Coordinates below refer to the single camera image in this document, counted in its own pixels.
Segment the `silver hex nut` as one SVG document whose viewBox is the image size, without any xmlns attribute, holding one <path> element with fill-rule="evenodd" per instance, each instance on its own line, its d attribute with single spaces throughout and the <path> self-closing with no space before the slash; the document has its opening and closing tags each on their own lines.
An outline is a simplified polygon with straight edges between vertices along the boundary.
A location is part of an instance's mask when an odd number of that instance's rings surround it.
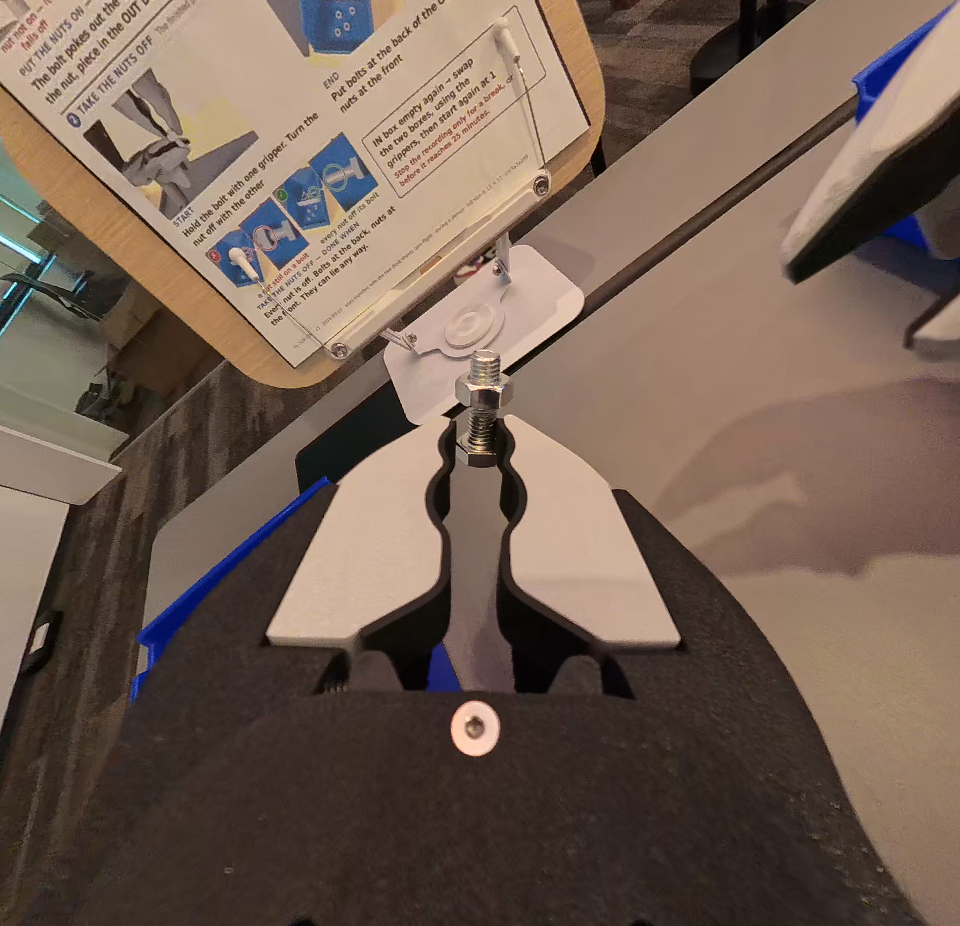
<svg viewBox="0 0 960 926">
<path fill-rule="evenodd" d="M 463 407 L 498 412 L 510 404 L 514 386 L 506 375 L 496 380 L 474 380 L 463 374 L 455 382 L 457 402 Z"/>
</svg>

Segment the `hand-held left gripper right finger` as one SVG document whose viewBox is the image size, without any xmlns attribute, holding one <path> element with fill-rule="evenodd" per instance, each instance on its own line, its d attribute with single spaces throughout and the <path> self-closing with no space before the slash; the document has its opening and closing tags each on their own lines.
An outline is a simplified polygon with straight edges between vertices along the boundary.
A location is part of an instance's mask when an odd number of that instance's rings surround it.
<svg viewBox="0 0 960 926">
<path fill-rule="evenodd" d="M 514 689 L 547 692 L 568 660 L 587 658 L 603 692 L 630 692 L 623 657 L 682 644 L 628 523 L 631 497 L 515 416 L 500 422 L 497 447 L 496 620 Z"/>
</svg>

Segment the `black floor box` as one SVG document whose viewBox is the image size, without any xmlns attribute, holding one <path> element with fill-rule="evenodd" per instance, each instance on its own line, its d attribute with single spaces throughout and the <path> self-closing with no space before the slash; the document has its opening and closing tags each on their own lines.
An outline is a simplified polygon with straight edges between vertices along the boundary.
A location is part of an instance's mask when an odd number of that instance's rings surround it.
<svg viewBox="0 0 960 926">
<path fill-rule="evenodd" d="M 64 618 L 61 610 L 46 610 L 37 615 L 19 669 L 20 678 L 36 674 L 50 661 Z"/>
</svg>

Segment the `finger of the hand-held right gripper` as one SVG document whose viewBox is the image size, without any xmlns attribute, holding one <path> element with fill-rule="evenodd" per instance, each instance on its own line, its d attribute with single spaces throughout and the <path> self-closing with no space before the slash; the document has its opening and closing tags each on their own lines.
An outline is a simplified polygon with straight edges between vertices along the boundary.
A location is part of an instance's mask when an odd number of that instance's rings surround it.
<svg viewBox="0 0 960 926">
<path fill-rule="evenodd" d="M 948 12 L 841 147 L 781 246 L 801 283 L 914 214 L 958 260 L 959 14 Z"/>
<path fill-rule="evenodd" d="M 952 284 L 906 329 L 903 347 L 911 351 L 952 351 L 959 343 L 959 281 Z"/>
</svg>

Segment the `silver hex bolt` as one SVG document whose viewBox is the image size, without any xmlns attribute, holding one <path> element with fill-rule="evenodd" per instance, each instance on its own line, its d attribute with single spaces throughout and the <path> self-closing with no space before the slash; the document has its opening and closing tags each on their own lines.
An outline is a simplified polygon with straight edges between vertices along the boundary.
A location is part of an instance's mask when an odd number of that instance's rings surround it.
<svg viewBox="0 0 960 926">
<path fill-rule="evenodd" d="M 473 352 L 469 367 L 463 374 L 469 374 L 474 380 L 496 380 L 502 375 L 509 376 L 502 370 L 500 355 L 489 349 Z M 457 462 L 469 468 L 495 466 L 498 462 L 497 423 L 503 408 L 498 412 L 466 407 L 464 409 L 466 432 L 456 443 Z"/>
</svg>

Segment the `black framed easel board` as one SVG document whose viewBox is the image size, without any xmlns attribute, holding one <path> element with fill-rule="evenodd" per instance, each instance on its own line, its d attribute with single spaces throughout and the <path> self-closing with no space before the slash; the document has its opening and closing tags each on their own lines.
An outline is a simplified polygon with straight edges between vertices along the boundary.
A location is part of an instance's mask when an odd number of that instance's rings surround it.
<svg viewBox="0 0 960 926">
<path fill-rule="evenodd" d="M 705 92 L 814 1 L 739 0 L 737 19 L 712 36 L 690 61 L 691 97 Z"/>
</svg>

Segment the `blue plastic parts bin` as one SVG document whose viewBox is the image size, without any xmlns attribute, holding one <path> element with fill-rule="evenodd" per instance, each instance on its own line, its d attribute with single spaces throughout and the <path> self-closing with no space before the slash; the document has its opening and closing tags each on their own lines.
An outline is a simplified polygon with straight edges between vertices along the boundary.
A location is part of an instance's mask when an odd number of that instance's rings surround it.
<svg viewBox="0 0 960 926">
<path fill-rule="evenodd" d="M 906 60 L 956 5 L 958 5 L 958 0 L 914 30 L 853 77 L 852 82 L 857 92 L 857 105 L 854 112 L 854 122 L 857 125 L 869 114 L 882 92 Z M 944 259 L 939 253 L 935 252 L 934 247 L 929 243 L 923 232 L 917 216 L 914 214 L 910 214 L 894 223 L 878 237 L 892 238 L 909 244 L 932 258 Z"/>
<path fill-rule="evenodd" d="M 271 646 L 267 627 L 333 497 L 323 480 L 230 552 L 144 628 L 148 672 L 138 676 L 138 710 L 186 724 L 262 712 L 305 692 L 318 657 Z M 325 672 L 345 659 L 331 650 Z"/>
</svg>

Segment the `brown cardboard box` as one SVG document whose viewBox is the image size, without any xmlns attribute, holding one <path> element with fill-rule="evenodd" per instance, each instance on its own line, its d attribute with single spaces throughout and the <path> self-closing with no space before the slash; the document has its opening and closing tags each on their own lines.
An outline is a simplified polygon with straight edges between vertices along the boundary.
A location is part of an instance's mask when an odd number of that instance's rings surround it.
<svg viewBox="0 0 960 926">
<path fill-rule="evenodd" d="M 140 284 L 130 283 L 100 323 L 109 373 L 167 402 L 182 397 L 223 357 Z"/>
</svg>

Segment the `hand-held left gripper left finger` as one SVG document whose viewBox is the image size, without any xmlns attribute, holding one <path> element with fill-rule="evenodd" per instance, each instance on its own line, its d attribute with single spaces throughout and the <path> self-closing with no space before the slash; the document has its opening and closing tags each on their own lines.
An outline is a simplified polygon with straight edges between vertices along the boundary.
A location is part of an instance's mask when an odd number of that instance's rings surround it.
<svg viewBox="0 0 960 926">
<path fill-rule="evenodd" d="M 266 630 L 271 646 L 382 653 L 425 692 L 450 627 L 452 421 L 439 417 L 362 460 L 333 497 Z"/>
</svg>

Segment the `instruction sheet on stand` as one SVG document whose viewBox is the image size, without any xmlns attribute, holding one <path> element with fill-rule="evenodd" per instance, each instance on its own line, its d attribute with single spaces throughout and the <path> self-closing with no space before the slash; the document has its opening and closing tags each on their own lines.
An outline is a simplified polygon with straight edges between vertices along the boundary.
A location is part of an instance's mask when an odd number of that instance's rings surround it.
<svg viewBox="0 0 960 926">
<path fill-rule="evenodd" d="M 2 142 L 251 378 L 383 338 L 407 419 L 583 308 L 511 231 L 605 112 L 576 0 L 2 0 Z"/>
</svg>

